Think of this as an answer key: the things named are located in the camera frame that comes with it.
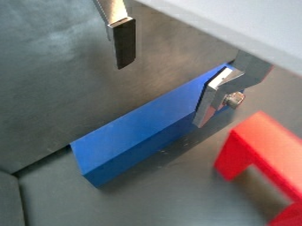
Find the metal clamp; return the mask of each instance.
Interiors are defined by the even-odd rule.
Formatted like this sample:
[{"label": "metal clamp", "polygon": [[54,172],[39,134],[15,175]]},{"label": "metal clamp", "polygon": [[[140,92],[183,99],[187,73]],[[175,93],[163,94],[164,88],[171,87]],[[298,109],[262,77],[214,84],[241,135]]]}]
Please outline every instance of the metal clamp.
[{"label": "metal clamp", "polygon": [[194,124],[201,128],[215,112],[226,105],[233,109],[245,100],[241,90],[258,84],[271,69],[271,64],[239,50],[233,63],[234,69],[223,68],[205,86]]},{"label": "metal clamp", "polygon": [[116,67],[122,69],[136,58],[136,20],[127,16],[123,0],[94,0],[106,22],[108,40],[114,44]]}]

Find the gray table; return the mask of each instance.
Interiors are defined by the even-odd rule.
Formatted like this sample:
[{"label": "gray table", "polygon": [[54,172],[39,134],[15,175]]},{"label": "gray table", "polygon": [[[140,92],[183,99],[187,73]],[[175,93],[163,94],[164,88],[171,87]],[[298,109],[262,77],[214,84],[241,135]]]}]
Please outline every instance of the gray table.
[{"label": "gray table", "polygon": [[213,162],[229,129],[261,109],[302,137],[301,87],[302,79],[275,68],[237,112],[213,118],[102,189],[80,176],[68,147],[48,156],[17,173],[27,225],[265,225],[289,200],[254,169],[229,183]]}]

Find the blue rectangular block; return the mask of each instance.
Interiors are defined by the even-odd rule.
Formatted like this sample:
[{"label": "blue rectangular block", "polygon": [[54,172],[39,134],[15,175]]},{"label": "blue rectangular block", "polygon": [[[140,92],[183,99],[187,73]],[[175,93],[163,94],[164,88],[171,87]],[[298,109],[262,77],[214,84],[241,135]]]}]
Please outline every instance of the blue rectangular block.
[{"label": "blue rectangular block", "polygon": [[99,186],[197,127],[197,103],[219,65],[71,143],[82,175]]}]

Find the red object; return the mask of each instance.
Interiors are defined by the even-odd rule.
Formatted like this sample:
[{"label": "red object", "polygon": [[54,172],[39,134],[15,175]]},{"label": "red object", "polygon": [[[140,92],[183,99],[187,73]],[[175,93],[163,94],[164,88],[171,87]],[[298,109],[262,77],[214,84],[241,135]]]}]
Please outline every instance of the red object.
[{"label": "red object", "polygon": [[302,140],[261,111],[231,130],[215,168],[231,180],[251,164],[294,201],[269,225],[302,225]]}]

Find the gray surface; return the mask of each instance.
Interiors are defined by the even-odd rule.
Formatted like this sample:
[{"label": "gray surface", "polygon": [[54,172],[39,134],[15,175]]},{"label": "gray surface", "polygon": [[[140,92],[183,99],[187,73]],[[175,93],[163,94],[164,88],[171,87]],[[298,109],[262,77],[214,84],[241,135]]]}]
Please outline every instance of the gray surface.
[{"label": "gray surface", "polygon": [[0,171],[0,225],[25,226],[17,179]]},{"label": "gray surface", "polygon": [[0,1],[0,169],[8,172],[178,87],[237,50],[126,1],[136,60],[115,69],[94,1]]},{"label": "gray surface", "polygon": [[299,0],[136,0],[302,76]]},{"label": "gray surface", "polygon": [[213,163],[229,129],[261,109],[302,137],[301,86],[301,78],[275,68],[246,90],[235,115],[215,116],[102,189],[80,176],[70,149],[47,157],[19,173],[27,225],[265,225],[289,200],[257,171],[229,183]]}]

